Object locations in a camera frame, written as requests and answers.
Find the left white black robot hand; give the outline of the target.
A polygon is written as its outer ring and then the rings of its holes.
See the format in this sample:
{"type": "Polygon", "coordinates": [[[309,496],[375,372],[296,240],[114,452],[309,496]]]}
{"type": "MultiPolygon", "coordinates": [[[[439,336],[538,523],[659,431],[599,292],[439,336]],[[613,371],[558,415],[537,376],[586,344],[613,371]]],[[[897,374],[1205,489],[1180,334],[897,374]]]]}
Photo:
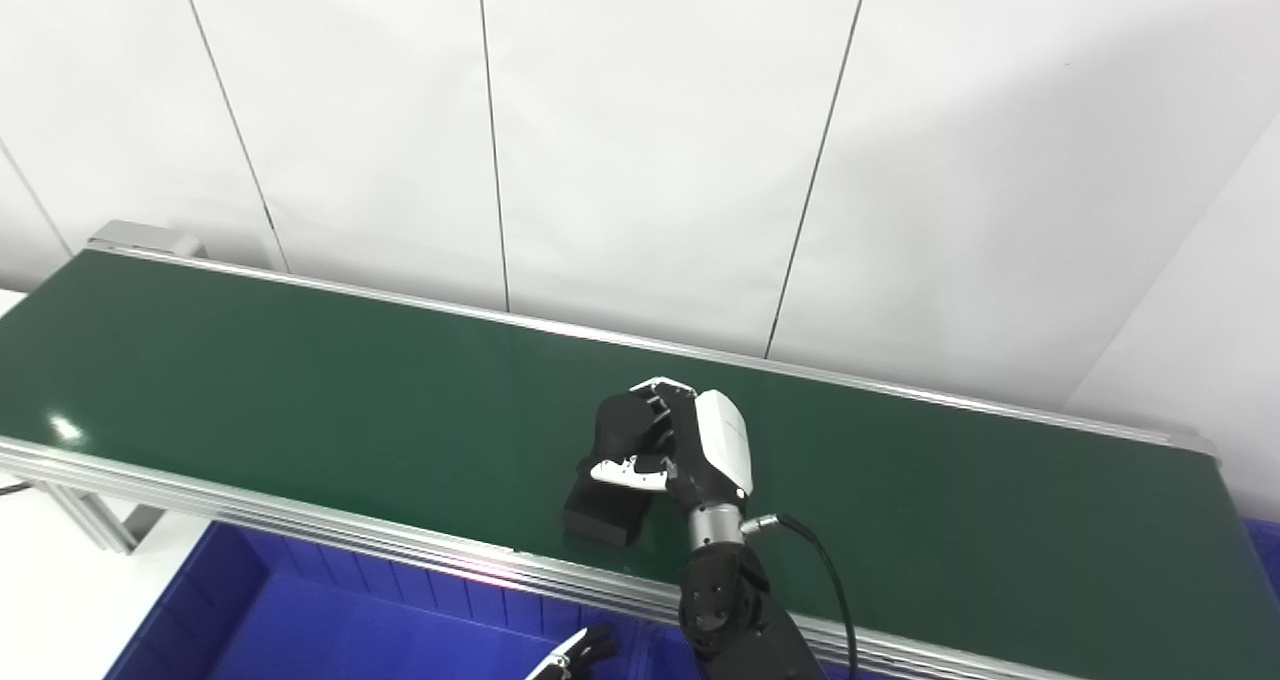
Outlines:
{"type": "Polygon", "coordinates": [[[525,676],[536,679],[590,679],[595,663],[620,652],[612,624],[593,624],[558,644],[525,676]]]}

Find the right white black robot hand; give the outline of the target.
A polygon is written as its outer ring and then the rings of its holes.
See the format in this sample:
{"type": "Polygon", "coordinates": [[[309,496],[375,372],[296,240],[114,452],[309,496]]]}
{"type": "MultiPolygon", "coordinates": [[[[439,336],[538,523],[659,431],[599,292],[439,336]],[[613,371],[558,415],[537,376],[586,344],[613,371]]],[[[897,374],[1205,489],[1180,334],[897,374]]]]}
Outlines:
{"type": "Polygon", "coordinates": [[[630,490],[666,494],[686,511],[728,505],[746,508],[753,493],[746,423],[719,391],[695,391],[654,376],[596,407],[582,478],[630,490]]]}

